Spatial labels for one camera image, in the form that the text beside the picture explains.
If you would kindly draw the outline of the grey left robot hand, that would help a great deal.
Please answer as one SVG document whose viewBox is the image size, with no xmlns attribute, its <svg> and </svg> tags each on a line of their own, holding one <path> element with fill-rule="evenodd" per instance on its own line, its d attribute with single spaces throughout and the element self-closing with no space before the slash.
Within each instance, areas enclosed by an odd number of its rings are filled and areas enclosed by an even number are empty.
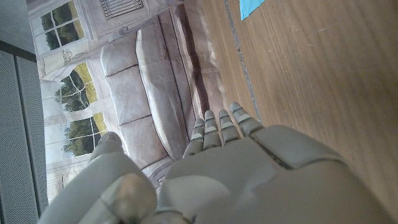
<svg viewBox="0 0 398 224">
<path fill-rule="evenodd" d="M 160 190 L 106 133 L 41 223 L 394 223 L 344 159 L 239 103 L 198 119 Z"/>
</svg>

